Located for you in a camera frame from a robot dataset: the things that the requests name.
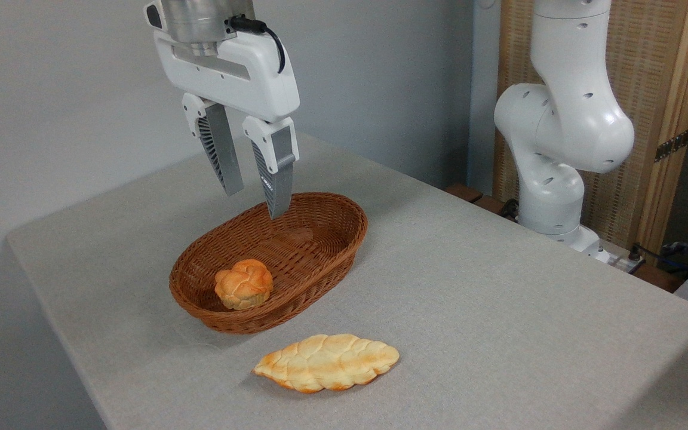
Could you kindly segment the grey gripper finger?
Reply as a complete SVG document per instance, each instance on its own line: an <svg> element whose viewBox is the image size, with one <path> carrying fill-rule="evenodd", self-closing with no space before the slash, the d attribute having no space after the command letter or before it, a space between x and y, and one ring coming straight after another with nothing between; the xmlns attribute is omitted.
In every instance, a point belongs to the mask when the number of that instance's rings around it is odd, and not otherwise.
<svg viewBox="0 0 688 430"><path fill-rule="evenodd" d="M184 93L181 103L191 133L202 144L226 194L232 196L243 190L225 107L190 93Z"/></svg>
<svg viewBox="0 0 688 430"><path fill-rule="evenodd" d="M299 160L294 121L268 123L249 115L242 127L251 140L268 212L275 220L290 206L294 163Z"/></svg>

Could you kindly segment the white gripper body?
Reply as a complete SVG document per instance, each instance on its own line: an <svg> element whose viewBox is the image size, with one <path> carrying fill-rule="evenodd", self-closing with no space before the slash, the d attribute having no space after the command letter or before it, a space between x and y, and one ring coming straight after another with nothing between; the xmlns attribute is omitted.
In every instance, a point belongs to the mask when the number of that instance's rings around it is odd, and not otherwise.
<svg viewBox="0 0 688 430"><path fill-rule="evenodd" d="M287 51L252 1L153 1L145 17L178 89L266 122L299 108Z"/></svg>

